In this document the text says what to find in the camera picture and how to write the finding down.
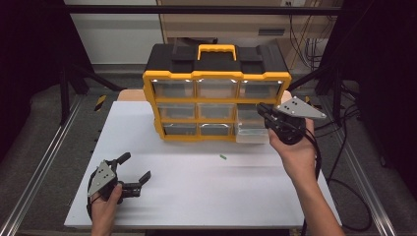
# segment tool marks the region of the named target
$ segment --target small metal part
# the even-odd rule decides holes
[[[280,106],[277,106],[276,109],[293,117],[305,117],[311,119],[325,119],[327,117],[325,113],[317,110],[296,96],[285,101]]]
[[[101,161],[100,165],[97,167],[97,172],[92,179],[91,186],[89,187],[88,196],[90,197],[95,194],[114,178],[115,174],[108,164],[105,161]]]

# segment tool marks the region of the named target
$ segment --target wrist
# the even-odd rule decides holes
[[[291,180],[297,192],[301,191],[307,193],[314,193],[317,190],[320,190],[319,183],[317,182],[315,177],[292,178]]]
[[[91,229],[91,236],[110,236],[111,234],[103,232],[102,230],[96,228],[96,227],[92,227]]]

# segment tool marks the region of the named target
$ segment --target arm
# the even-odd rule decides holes
[[[307,129],[314,131],[313,121],[306,119]],[[291,178],[312,235],[344,235],[335,219],[315,176],[315,149],[303,139],[293,146],[285,145],[271,129],[269,143],[282,158]]]
[[[117,209],[117,201],[122,196],[122,185],[114,187],[110,198],[105,202],[98,193],[93,199],[99,198],[91,206],[92,228],[91,236],[109,236],[113,230],[114,217]]]

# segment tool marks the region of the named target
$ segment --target finger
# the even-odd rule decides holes
[[[99,192],[95,192],[91,197],[89,197],[92,203],[102,203],[104,202],[104,199],[101,197],[101,194]]]
[[[314,122],[312,119],[306,118],[306,128],[314,135]]]
[[[272,129],[268,129],[268,135],[269,135],[269,144],[276,151],[279,151],[279,149],[284,145],[284,143],[279,139],[279,137],[276,135],[276,133]]]
[[[111,192],[110,198],[108,198],[108,203],[111,205],[117,205],[117,202],[119,201],[120,197],[122,196],[122,184],[117,184],[113,192]]]

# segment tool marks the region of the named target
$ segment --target gray floor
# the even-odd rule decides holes
[[[118,85],[128,88],[141,86],[139,79],[122,78],[115,81]],[[97,100],[102,94],[107,94],[103,106],[99,111],[94,111]],[[30,117],[0,165],[0,178],[2,179],[0,184],[1,224],[5,222],[18,202],[58,129],[59,98],[58,87],[49,88],[33,97]],[[47,232],[51,231],[60,232],[56,235],[64,235],[64,232],[77,233],[78,235],[87,233],[87,231],[67,228],[63,223],[71,200],[80,187],[81,179],[85,174],[96,140],[99,139],[100,130],[105,123],[111,103],[116,98],[117,92],[105,88],[92,88],[89,95],[83,97],[79,114],[20,225],[22,235],[30,230],[31,233],[40,230],[41,235],[48,235]],[[330,99],[330,97],[321,97],[321,99]],[[320,100],[317,97],[312,97],[312,102],[315,105],[320,105]],[[352,101],[349,99],[343,98],[342,105],[344,107],[351,103]],[[381,167],[378,153],[360,119],[353,117],[348,120],[347,125],[348,141],[375,188],[395,231],[398,235],[417,235],[417,203],[415,199],[409,194],[394,169]],[[333,128],[330,126],[326,130],[317,132],[316,135],[325,134]],[[325,176],[328,176],[337,155],[339,143],[335,141],[335,133],[318,138],[318,140],[324,158],[323,172]],[[337,165],[334,178],[358,191],[344,156]],[[366,225],[368,216],[361,202],[351,192],[336,183],[330,183],[329,187],[343,224],[358,228]],[[134,230],[129,232],[141,233],[141,231]],[[380,235],[374,224],[366,232],[355,232],[348,229],[345,229],[345,232],[349,235]]]

